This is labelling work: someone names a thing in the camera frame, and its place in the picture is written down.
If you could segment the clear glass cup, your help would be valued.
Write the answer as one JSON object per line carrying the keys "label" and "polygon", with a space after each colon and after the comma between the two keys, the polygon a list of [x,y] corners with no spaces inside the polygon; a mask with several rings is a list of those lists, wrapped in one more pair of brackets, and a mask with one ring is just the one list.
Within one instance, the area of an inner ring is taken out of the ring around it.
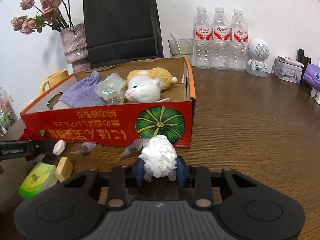
{"label": "clear glass cup", "polygon": [[176,38],[170,34],[171,39],[168,40],[170,55],[172,58],[193,56],[194,40],[192,38]]}

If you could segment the iridescent plastic bag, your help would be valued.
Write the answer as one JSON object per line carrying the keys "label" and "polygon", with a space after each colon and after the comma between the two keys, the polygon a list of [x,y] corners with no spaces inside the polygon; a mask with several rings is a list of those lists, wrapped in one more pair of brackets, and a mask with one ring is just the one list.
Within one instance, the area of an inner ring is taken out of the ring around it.
{"label": "iridescent plastic bag", "polygon": [[94,91],[97,96],[103,98],[108,105],[118,105],[124,103],[126,90],[126,80],[117,73],[112,73],[95,86]]}

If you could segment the dried pink rose bouquet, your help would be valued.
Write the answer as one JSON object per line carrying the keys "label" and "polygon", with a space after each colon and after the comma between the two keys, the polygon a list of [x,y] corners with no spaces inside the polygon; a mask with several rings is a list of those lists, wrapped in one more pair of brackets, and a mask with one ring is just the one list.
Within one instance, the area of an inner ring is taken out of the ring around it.
{"label": "dried pink rose bouquet", "polygon": [[33,32],[41,33],[44,27],[61,32],[74,25],[70,0],[21,0],[20,7],[24,11],[33,8],[37,10],[33,17],[24,15],[11,20],[14,31],[25,35]]}

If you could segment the black small box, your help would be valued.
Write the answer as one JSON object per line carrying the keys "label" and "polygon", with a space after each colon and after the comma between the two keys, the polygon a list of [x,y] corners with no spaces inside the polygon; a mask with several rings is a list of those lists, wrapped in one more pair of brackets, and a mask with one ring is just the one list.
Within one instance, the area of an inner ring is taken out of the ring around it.
{"label": "black small box", "polygon": [[303,67],[307,67],[307,65],[311,63],[311,58],[305,56],[305,50],[301,48],[299,48],[297,51],[296,60],[300,62],[303,65]]}

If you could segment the white round plastic case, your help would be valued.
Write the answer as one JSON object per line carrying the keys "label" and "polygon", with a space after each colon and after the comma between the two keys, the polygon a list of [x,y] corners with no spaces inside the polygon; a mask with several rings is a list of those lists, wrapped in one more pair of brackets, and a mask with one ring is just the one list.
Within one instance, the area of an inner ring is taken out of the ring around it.
{"label": "white round plastic case", "polygon": [[66,147],[66,142],[65,142],[64,140],[59,140],[59,141],[54,145],[53,155],[59,156],[59,155],[65,150],[65,147]]}

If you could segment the middle clear water bottle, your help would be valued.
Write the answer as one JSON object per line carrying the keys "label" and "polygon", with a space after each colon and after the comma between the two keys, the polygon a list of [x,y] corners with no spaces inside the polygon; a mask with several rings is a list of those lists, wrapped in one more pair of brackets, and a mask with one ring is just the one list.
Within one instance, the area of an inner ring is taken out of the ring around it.
{"label": "middle clear water bottle", "polygon": [[223,7],[215,7],[213,16],[213,67],[217,70],[228,70],[229,41],[231,40],[231,25],[225,16]]}

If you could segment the lavender drawstring pouch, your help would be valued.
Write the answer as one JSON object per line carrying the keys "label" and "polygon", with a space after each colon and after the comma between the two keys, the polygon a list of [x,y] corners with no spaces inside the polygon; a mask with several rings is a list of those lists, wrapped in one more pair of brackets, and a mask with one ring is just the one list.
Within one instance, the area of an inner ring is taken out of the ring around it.
{"label": "lavender drawstring pouch", "polygon": [[95,87],[101,83],[99,72],[93,71],[90,77],[80,80],[70,89],[63,92],[59,101],[71,108],[82,108],[105,105],[106,101],[95,92]]}

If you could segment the purple tissue pack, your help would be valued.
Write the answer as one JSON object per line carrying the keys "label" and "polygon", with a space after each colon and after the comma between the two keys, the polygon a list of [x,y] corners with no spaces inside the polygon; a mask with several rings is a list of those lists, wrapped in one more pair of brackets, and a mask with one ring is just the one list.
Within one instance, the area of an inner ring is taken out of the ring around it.
{"label": "purple tissue pack", "polygon": [[307,82],[312,88],[320,92],[320,67],[308,63],[303,79]]}

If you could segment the right clear water bottle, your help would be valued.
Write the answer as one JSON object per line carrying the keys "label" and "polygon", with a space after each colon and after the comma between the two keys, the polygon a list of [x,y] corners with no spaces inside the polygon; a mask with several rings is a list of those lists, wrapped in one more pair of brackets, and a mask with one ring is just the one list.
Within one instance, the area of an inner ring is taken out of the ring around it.
{"label": "right clear water bottle", "polygon": [[247,64],[248,25],[244,19],[243,10],[234,9],[233,13],[231,19],[230,68],[236,72],[244,72]]}

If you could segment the yellow ceramic mug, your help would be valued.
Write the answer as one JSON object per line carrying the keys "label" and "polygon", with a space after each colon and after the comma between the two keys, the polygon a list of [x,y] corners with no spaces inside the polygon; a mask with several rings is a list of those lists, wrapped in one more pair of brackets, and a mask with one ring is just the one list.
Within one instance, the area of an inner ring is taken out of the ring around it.
{"label": "yellow ceramic mug", "polygon": [[49,77],[46,78],[46,80],[40,85],[39,93],[43,94],[46,91],[46,85],[48,85],[49,88],[53,87],[54,85],[58,84],[60,81],[62,81],[64,78],[68,76],[68,70],[62,69]]}

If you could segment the clear water bottle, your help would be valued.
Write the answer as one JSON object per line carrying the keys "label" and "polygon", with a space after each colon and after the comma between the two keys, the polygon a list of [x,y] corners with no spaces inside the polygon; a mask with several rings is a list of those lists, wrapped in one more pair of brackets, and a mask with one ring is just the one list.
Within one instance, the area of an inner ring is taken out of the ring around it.
{"label": "clear water bottle", "polygon": [[213,67],[217,70],[228,70],[229,41],[231,40],[231,25],[225,16],[223,7],[215,7],[213,16]]}
{"label": "clear water bottle", "polygon": [[207,15],[207,9],[204,6],[196,7],[196,16],[193,21],[193,62],[199,69],[209,69],[212,67],[212,22]]}
{"label": "clear water bottle", "polygon": [[231,19],[230,68],[236,72],[244,72],[247,64],[248,25],[244,19],[243,10],[234,9],[233,13]]}

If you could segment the green tissue pack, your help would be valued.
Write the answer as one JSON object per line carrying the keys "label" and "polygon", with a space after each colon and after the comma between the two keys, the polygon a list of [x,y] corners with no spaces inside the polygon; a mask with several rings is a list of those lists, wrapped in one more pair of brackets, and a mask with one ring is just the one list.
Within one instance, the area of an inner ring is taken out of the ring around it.
{"label": "green tissue pack", "polygon": [[28,199],[57,184],[56,166],[38,162],[18,189],[23,199]]}

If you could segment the left clear water bottle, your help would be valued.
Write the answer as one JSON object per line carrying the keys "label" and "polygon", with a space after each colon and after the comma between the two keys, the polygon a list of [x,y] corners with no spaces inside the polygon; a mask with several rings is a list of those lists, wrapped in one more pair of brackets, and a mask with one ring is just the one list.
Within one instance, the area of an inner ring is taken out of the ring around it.
{"label": "left clear water bottle", "polygon": [[212,67],[212,22],[207,15],[207,9],[204,6],[196,7],[196,16],[193,21],[193,62],[199,69],[209,69]]}

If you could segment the white yellow plush toy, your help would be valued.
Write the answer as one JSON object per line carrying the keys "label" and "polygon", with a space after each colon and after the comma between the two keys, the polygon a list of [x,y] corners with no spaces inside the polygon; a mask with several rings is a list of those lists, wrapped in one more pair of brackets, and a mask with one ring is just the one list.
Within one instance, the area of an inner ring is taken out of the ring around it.
{"label": "white yellow plush toy", "polygon": [[127,78],[125,98],[131,102],[145,103],[160,100],[161,92],[178,79],[166,69],[156,67],[131,71]]}

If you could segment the white tissue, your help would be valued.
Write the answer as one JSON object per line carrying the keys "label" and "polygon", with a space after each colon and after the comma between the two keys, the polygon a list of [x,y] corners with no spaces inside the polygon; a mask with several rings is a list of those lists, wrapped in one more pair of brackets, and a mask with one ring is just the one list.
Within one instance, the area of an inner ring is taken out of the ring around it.
{"label": "white tissue", "polygon": [[141,154],[144,161],[144,179],[168,177],[176,180],[177,153],[171,142],[164,135],[157,135],[143,143]]}

